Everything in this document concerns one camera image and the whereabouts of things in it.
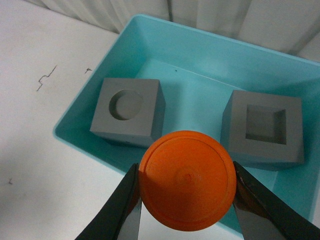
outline orange plastic lid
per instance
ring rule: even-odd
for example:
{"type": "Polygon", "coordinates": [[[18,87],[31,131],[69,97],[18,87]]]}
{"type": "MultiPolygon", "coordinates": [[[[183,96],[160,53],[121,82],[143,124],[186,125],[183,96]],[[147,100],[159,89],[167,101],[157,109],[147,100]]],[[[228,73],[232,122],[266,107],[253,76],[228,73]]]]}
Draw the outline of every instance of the orange plastic lid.
{"type": "Polygon", "coordinates": [[[216,140],[200,132],[176,131],[144,154],[139,188],[144,205],[160,223],[197,231],[229,210],[236,194],[236,171],[216,140]]]}

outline block with square hole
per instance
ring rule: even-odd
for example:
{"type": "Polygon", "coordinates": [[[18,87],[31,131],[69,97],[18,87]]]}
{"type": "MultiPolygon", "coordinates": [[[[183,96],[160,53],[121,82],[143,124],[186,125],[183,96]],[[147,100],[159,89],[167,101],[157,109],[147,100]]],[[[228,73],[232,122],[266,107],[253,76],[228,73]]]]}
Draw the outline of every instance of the block with square hole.
{"type": "Polygon", "coordinates": [[[234,90],[223,112],[220,142],[246,167],[278,171],[302,164],[301,99],[234,90]]]}
{"type": "Polygon", "coordinates": [[[148,148],[162,136],[165,108],[158,79],[105,78],[90,131],[111,143],[148,148]]]}

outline crack in surface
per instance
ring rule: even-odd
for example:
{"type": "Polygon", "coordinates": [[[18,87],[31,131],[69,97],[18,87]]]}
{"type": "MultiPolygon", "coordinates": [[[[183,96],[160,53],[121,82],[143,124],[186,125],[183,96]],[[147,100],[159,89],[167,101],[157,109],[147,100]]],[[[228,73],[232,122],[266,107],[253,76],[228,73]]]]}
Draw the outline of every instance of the crack in surface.
{"type": "Polygon", "coordinates": [[[52,69],[52,71],[49,73],[49,75],[43,75],[43,76],[39,79],[38,83],[40,83],[40,86],[39,86],[38,89],[36,90],[37,92],[39,91],[39,89],[40,89],[40,88],[42,87],[42,85],[43,85],[43,83],[41,82],[41,80],[42,80],[44,77],[49,78],[50,75],[54,72],[54,70],[56,69],[57,66],[58,66],[58,65],[55,65],[55,67],[52,69]]]}

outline gray cube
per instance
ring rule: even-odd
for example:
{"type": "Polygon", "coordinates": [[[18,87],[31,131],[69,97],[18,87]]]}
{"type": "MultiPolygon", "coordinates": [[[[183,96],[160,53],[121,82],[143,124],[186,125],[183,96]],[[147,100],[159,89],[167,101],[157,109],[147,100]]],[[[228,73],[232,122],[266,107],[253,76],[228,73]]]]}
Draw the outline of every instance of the gray cube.
{"type": "Polygon", "coordinates": [[[243,166],[278,171],[302,164],[301,99],[234,90],[223,112],[220,142],[243,166]]]}
{"type": "Polygon", "coordinates": [[[105,78],[90,131],[113,143],[148,148],[162,136],[165,108],[159,80],[105,78]]]}

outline turquoise tray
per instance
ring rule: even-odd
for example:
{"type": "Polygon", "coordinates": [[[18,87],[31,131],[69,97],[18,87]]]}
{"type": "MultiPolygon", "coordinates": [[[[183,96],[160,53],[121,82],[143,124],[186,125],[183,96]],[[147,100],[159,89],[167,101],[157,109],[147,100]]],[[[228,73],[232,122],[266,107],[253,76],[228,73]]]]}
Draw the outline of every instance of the turquoise tray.
{"type": "MultiPolygon", "coordinates": [[[[126,172],[146,149],[116,146],[89,129],[104,78],[159,79],[166,100],[163,134],[194,130],[220,140],[234,89],[300,97],[305,164],[270,172],[247,168],[296,212],[312,220],[320,171],[320,64],[146,15],[134,16],[105,55],[54,134],[126,172]]],[[[220,221],[240,232],[233,207],[220,221]]]]}

